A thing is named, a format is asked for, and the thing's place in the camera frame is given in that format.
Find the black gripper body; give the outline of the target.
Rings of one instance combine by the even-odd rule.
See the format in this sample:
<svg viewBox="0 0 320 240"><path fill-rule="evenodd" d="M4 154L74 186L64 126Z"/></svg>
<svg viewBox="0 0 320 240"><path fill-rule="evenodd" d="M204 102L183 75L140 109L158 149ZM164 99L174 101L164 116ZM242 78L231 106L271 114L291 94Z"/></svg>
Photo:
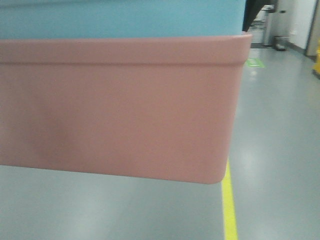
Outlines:
<svg viewBox="0 0 320 240"><path fill-rule="evenodd" d="M264 7L264 5L269 5L269 0L246 0L245 1L245 9L244 9L244 17L242 24L242 31L247 32L256 19L260 10Z"/></svg>

